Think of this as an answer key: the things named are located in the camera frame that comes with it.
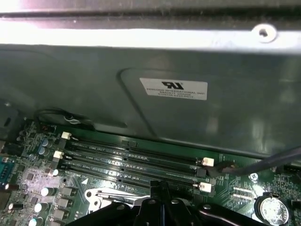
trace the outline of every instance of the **wire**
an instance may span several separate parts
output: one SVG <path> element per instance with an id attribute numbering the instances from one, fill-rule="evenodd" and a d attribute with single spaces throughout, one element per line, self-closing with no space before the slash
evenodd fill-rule
<path id="1" fill-rule="evenodd" d="M 87 118 L 83 116 L 72 114 L 60 108 L 40 109 L 37 110 L 33 115 L 34 122 L 36 124 L 38 132 L 42 132 L 41 124 L 40 124 L 40 116 L 44 114 L 61 115 L 63 116 L 64 120 L 70 123 L 71 125 L 84 124 L 83 121 L 87 120 Z"/>
<path id="2" fill-rule="evenodd" d="M 236 176 L 249 175 L 259 171 L 267 170 L 272 167 L 279 167 L 288 163 L 291 163 L 301 158 L 301 146 L 289 149 L 272 155 L 264 160 L 257 163 L 251 164 L 246 167 L 233 168 L 225 167 L 222 169 L 222 173 L 229 173 Z"/>

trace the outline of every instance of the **gray metal surface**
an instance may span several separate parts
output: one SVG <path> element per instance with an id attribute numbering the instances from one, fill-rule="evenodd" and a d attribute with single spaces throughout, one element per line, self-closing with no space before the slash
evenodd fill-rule
<path id="1" fill-rule="evenodd" d="M 10 0 L 0 3 L 0 13 L 170 12 L 171 10 L 192 11 L 208 8 L 281 8 L 300 5 L 298 0 Z"/>
<path id="2" fill-rule="evenodd" d="M 86 33 L 78 43 L 72 33 L 69 44 L 78 46 L 69 47 L 55 46 L 68 45 L 66 33 L 47 38 L 32 32 L 0 38 L 18 43 L 0 48 L 0 98 L 28 117 L 38 108 L 59 107 L 87 116 L 105 132 L 256 156 L 300 144 L 298 32 L 280 32 L 272 43 L 260 43 L 251 31 L 171 33 L 169 42 L 162 37 L 168 49 L 150 36 L 157 31 L 145 32 L 145 42 L 129 40 L 130 30 L 104 32 L 103 39 Z M 148 96 L 140 78 L 207 82 L 207 100 Z"/>

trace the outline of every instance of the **dimm slot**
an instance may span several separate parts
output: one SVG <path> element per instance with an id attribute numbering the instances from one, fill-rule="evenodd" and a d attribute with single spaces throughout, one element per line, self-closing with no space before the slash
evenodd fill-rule
<path id="1" fill-rule="evenodd" d="M 116 160 L 116 158 L 120 158 L 120 161 L 124 159 L 124 156 L 122 155 L 117 155 L 117 154 L 109 154 L 109 153 L 103 153 L 103 152 L 98 152 L 98 151 L 94 151 L 94 150 L 90 150 L 88 148 L 78 148 L 78 151 L 80 152 L 84 152 L 84 153 L 90 153 L 90 154 L 97 154 L 95 155 L 95 157 L 99 157 L 98 155 L 103 155 L 103 156 L 109 156 L 109 157 L 113 157 L 114 160 Z M 133 163 L 140 163 L 144 165 L 150 165 L 152 167 L 157 167 L 157 168 L 164 168 L 164 170 L 173 170 L 170 173 L 177 173 L 177 174 L 182 174 L 185 176 L 189 176 L 189 177 L 193 177 L 194 176 L 194 172 L 192 170 L 189 169 L 184 169 L 181 168 L 180 166 L 178 167 L 172 167 L 172 166 L 168 166 L 166 164 L 158 164 L 158 163 L 153 163 L 153 162 L 147 162 L 147 161 L 143 161 L 143 160 L 138 160 L 138 159 L 133 159 L 131 157 L 127 157 L 127 162 L 133 162 Z"/>
<path id="2" fill-rule="evenodd" d="M 105 164 L 105 163 L 99 163 L 97 161 L 93 161 L 91 159 L 87 160 L 85 159 L 84 157 L 74 157 L 74 159 L 72 161 L 76 161 L 78 164 L 82 164 L 82 162 L 85 162 L 86 164 L 89 164 L 91 167 L 94 167 L 94 166 L 97 166 L 97 167 L 103 167 L 104 170 L 115 170 L 117 172 L 120 172 L 122 166 L 120 167 L 113 167 L 109 164 Z M 156 172 L 156 173 L 150 173 L 150 172 L 146 172 L 146 173 L 141 173 L 140 171 L 136 171 L 136 170 L 133 170 L 133 169 L 128 169 L 128 168 L 125 168 L 123 167 L 124 171 L 125 172 L 132 172 L 132 173 L 136 173 L 136 174 L 139 174 L 139 175 L 144 175 L 144 176 L 153 176 L 157 179 L 165 179 L 165 180 L 170 180 L 170 181 L 176 181 L 177 183 L 183 183 L 183 184 L 187 184 L 187 185 L 191 185 L 193 184 L 193 179 L 187 179 L 187 178 L 179 178 L 179 177 L 182 177 L 182 175 L 179 175 L 179 177 L 177 177 L 177 175 L 175 174 L 175 176 L 170 176 L 170 175 L 160 175 L 158 176 L 159 172 Z"/>
<path id="3" fill-rule="evenodd" d="M 73 158 L 74 159 L 80 159 L 80 160 L 82 160 L 82 161 L 87 161 L 87 162 L 90 162 L 90 163 L 94 163 L 94 164 L 96 164 L 96 165 L 105 165 L 105 166 L 107 166 L 108 168 L 110 168 L 110 167 L 112 167 L 113 165 L 112 164 L 109 164 L 109 163 L 100 163 L 100 161 L 97 161 L 97 160 L 92 160 L 92 159 L 87 159 L 87 157 L 94 157 L 93 155 L 91 155 L 91 154 L 89 154 L 89 155 L 85 155 L 84 157 L 81 157 L 80 155 L 80 153 L 73 153 L 73 152 L 67 152 L 68 154 L 73 154 L 73 155 L 75 155 Z M 122 162 L 122 161 L 117 161 L 117 160 L 115 160 L 115 159 L 107 159 L 107 160 L 110 160 L 110 161 L 113 161 L 113 162 L 119 162 L 119 164 L 120 164 L 120 167 L 122 167 L 122 168 L 125 168 L 125 169 L 128 169 L 128 167 L 126 166 L 126 165 L 128 165 L 128 166 L 133 166 L 133 167 L 141 167 L 141 168 L 143 168 L 143 169 L 145 169 L 145 171 L 146 172 L 148 172 L 148 173 L 151 173 L 151 174 L 165 174 L 166 175 L 166 177 L 170 177 L 171 175 L 170 174 L 174 174 L 175 176 L 175 178 L 181 178 L 181 179 L 183 179 L 183 177 L 190 177 L 190 178 L 186 178 L 187 180 L 193 180 L 193 179 L 196 179 L 195 177 L 191 177 L 191 176 L 186 176 L 186 174 L 185 173 L 180 173 L 180 172 L 176 172 L 176 171 L 167 171 L 166 169 L 160 169 L 160 168 L 157 168 L 157 167 L 152 167 L 152 168 L 150 168 L 150 167 L 147 167 L 146 165 L 144 165 L 144 164 L 131 164 L 131 162 L 130 161 L 127 161 L 127 162 Z"/>
<path id="4" fill-rule="evenodd" d="M 195 165 L 195 161 L 196 161 L 194 158 L 188 158 L 188 157 L 184 157 L 184 156 L 179 157 L 179 156 L 171 155 L 171 154 L 163 154 L 163 153 L 154 152 L 154 151 L 150 151 L 150 150 L 146 150 L 146 149 L 140 149 L 140 148 L 136 148 L 136 147 L 124 147 L 121 145 L 111 145 L 108 143 L 103 143 L 103 142 L 89 140 L 89 139 L 80 138 L 80 141 L 77 141 L 77 142 L 71 141 L 71 143 L 73 143 L 73 144 L 81 143 L 81 144 L 95 145 L 95 146 L 102 146 L 102 147 L 105 146 L 108 148 L 119 149 L 122 151 L 128 150 L 130 153 L 135 153 L 138 155 L 141 155 L 141 153 L 143 153 L 144 156 L 149 157 L 149 158 L 156 158 L 156 159 L 161 159 L 161 160 L 165 160 L 165 161 L 173 161 L 173 162 L 179 163 L 179 164 Z"/>

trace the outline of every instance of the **capacitor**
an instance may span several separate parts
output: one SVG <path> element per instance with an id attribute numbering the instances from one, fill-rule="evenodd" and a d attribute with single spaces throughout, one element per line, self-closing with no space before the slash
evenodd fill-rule
<path id="1" fill-rule="evenodd" d="M 52 173 L 52 175 L 53 175 L 54 177 L 61 176 L 62 174 L 63 174 L 62 171 L 61 171 L 61 170 L 58 170 L 58 169 L 55 169 L 55 170 L 53 171 L 53 173 Z"/>
<path id="2" fill-rule="evenodd" d="M 48 208 L 49 208 L 49 204 L 46 203 L 46 202 L 37 203 L 37 204 L 34 206 L 34 211 L 35 211 L 36 213 L 40 213 L 40 212 L 47 211 Z"/>
<path id="3" fill-rule="evenodd" d="M 24 208 L 23 203 L 11 203 L 8 206 L 8 210 L 22 210 Z"/>
<path id="4" fill-rule="evenodd" d="M 46 147 L 46 148 L 51 148 L 52 142 L 47 140 L 47 139 L 44 139 L 43 142 L 42 142 L 42 146 Z"/>
<path id="5" fill-rule="evenodd" d="M 20 185 L 12 185 L 12 184 L 5 185 L 5 190 L 8 190 L 8 191 L 17 191 L 19 189 L 20 189 Z"/>
<path id="6" fill-rule="evenodd" d="M 25 141 L 24 137 L 17 137 L 16 139 L 17 142 L 23 142 Z"/>
<path id="7" fill-rule="evenodd" d="M 42 196 L 52 196 L 55 194 L 55 189 L 53 187 L 44 187 L 41 190 L 41 195 Z"/>
<path id="8" fill-rule="evenodd" d="M 43 221 L 43 218 L 33 218 L 29 221 L 28 226 L 41 226 Z"/>
<path id="9" fill-rule="evenodd" d="M 27 136 L 27 132 L 24 131 L 24 130 L 21 130 L 21 131 L 19 132 L 19 135 L 22 136 L 22 137 L 25 137 L 25 136 Z"/>
<path id="10" fill-rule="evenodd" d="M 39 154 L 40 154 L 40 155 L 46 156 L 46 155 L 49 154 L 49 150 L 48 150 L 47 148 L 45 148 L 45 147 L 41 147 L 41 148 L 39 149 Z"/>

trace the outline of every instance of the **surface-mount component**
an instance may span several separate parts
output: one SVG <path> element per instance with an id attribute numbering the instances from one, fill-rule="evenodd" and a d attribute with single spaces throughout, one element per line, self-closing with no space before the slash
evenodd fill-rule
<path id="1" fill-rule="evenodd" d="M 206 177 L 206 174 L 207 174 L 206 169 L 204 169 L 204 168 L 198 168 L 197 169 L 197 177 L 198 178 L 204 178 L 204 177 Z"/>
<path id="2" fill-rule="evenodd" d="M 13 219 L 10 221 L 9 226 L 15 226 L 16 224 L 17 224 L 17 221 Z"/>
<path id="3" fill-rule="evenodd" d="M 8 206 L 8 210 L 22 210 L 24 208 L 23 203 L 11 203 Z"/>
<path id="4" fill-rule="evenodd" d="M 0 192 L 0 210 L 5 209 L 9 198 L 10 198 L 10 193 L 9 192 L 5 192 L 5 191 Z"/>
<path id="5" fill-rule="evenodd" d="M 63 222 L 59 222 L 57 220 L 52 221 L 51 224 L 50 224 L 50 226 L 63 226 L 63 225 L 64 225 Z"/>
<path id="6" fill-rule="evenodd" d="M 40 213 L 40 212 L 47 211 L 48 208 L 49 208 L 49 204 L 46 203 L 46 202 L 37 203 L 37 204 L 34 206 L 34 211 L 35 211 L 36 213 Z"/>
<path id="7" fill-rule="evenodd" d="M 18 167 L 18 172 L 23 172 L 25 169 L 25 166 L 24 165 L 19 165 Z"/>
<path id="8" fill-rule="evenodd" d="M 259 220 L 273 226 L 286 224 L 290 217 L 287 206 L 271 195 L 259 197 L 254 204 L 254 211 Z"/>
<path id="9" fill-rule="evenodd" d="M 34 178 L 34 175 L 32 173 L 29 173 L 26 177 L 26 180 L 32 180 Z"/>
<path id="10" fill-rule="evenodd" d="M 64 199 L 64 198 L 61 198 L 57 201 L 57 205 L 59 205 L 60 207 L 63 207 L 63 208 L 70 207 L 71 203 L 72 203 L 71 200 Z"/>
<path id="11" fill-rule="evenodd" d="M 37 197 L 32 197 L 30 203 L 33 204 L 33 205 L 35 205 L 35 204 L 37 204 L 38 200 L 39 199 Z"/>
<path id="12" fill-rule="evenodd" d="M 75 189 L 71 187 L 62 187 L 59 189 L 59 193 L 65 196 L 74 196 L 75 195 Z"/>
<path id="13" fill-rule="evenodd" d="M 68 216 L 68 211 L 57 209 L 54 211 L 53 217 L 58 220 L 63 220 Z"/>

